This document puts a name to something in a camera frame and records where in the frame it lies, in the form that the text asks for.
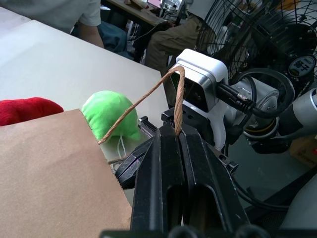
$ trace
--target khaki pants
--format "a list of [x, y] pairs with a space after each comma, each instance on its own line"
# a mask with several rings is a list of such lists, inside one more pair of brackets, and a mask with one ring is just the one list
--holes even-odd
[[[184, 25], [169, 28], [166, 31], [159, 31], [152, 35], [147, 47], [145, 65], [160, 71], [164, 76], [167, 73], [167, 59], [173, 56], [171, 65], [175, 63], [176, 56], [184, 49], [195, 47], [199, 31], [202, 27], [202, 20], [195, 15], [190, 15]], [[214, 41], [214, 32], [210, 28], [209, 40]], [[176, 95], [175, 87], [169, 82], [164, 84], [167, 102], [174, 106]]]

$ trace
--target brown paper bag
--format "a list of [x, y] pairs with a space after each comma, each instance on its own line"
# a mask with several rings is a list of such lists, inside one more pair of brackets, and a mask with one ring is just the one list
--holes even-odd
[[0, 127], [0, 237], [98, 237], [131, 207], [79, 110]]

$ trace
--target white t-shirt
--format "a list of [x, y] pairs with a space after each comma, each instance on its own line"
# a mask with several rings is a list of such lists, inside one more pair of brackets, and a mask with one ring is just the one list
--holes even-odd
[[77, 21], [101, 23], [100, 0], [0, 0], [0, 6], [66, 33]]

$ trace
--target desk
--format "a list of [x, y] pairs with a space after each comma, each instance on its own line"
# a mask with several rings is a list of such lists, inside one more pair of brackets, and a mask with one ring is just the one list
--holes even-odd
[[101, 0], [101, 4], [109, 7], [111, 11], [116, 11], [121, 15], [126, 16], [140, 26], [153, 27], [163, 21], [146, 9], [137, 10], [124, 4], [124, 0]]
[[[43, 97], [64, 110], [81, 108], [95, 92], [111, 90], [136, 102], [159, 80], [156, 70], [30, 21], [0, 37], [0, 100]], [[168, 109], [161, 86], [137, 108], [161, 126]], [[127, 152], [140, 142], [126, 141]], [[107, 159], [118, 157], [116, 146], [102, 145]]]

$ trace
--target person's arm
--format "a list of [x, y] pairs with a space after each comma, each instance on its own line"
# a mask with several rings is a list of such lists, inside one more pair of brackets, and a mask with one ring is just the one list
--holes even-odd
[[87, 41], [89, 43], [92, 43], [96, 46], [99, 46], [101, 48], [105, 48], [103, 41], [100, 37], [100, 34], [98, 32], [97, 26], [87, 26], [83, 23], [79, 24], [79, 37]]
[[105, 48], [97, 26], [101, 24], [100, 0], [90, 0], [86, 11], [79, 18], [79, 37], [84, 41]]

